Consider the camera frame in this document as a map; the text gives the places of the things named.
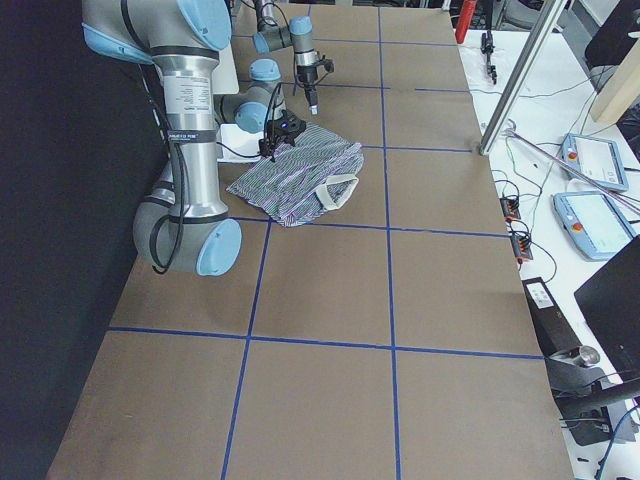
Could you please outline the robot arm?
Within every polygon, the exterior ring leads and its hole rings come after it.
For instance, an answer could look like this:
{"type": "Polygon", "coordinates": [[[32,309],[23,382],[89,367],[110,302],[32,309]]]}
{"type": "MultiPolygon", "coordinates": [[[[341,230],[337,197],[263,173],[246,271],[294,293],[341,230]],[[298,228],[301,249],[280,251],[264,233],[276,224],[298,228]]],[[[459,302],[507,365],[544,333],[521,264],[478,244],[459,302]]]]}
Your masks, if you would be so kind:
{"type": "Polygon", "coordinates": [[[262,133],[266,151],[305,128],[285,106],[277,63],[254,62],[245,92],[216,94],[215,81],[235,75],[232,20],[223,1],[85,1],[82,14],[91,50],[155,67],[163,87],[164,103],[154,108],[169,162],[136,212],[139,255],[158,273],[226,273],[242,233],[220,198],[219,125],[262,133]]]}
{"type": "Polygon", "coordinates": [[[293,49],[294,80],[305,94],[312,115],[318,114],[319,82],[318,69],[325,64],[314,47],[313,24],[309,16],[300,16],[287,20],[284,12],[281,15],[284,25],[281,26],[275,16],[280,7],[274,1],[253,1],[257,31],[252,36],[256,52],[266,55],[281,49],[293,49]]]}

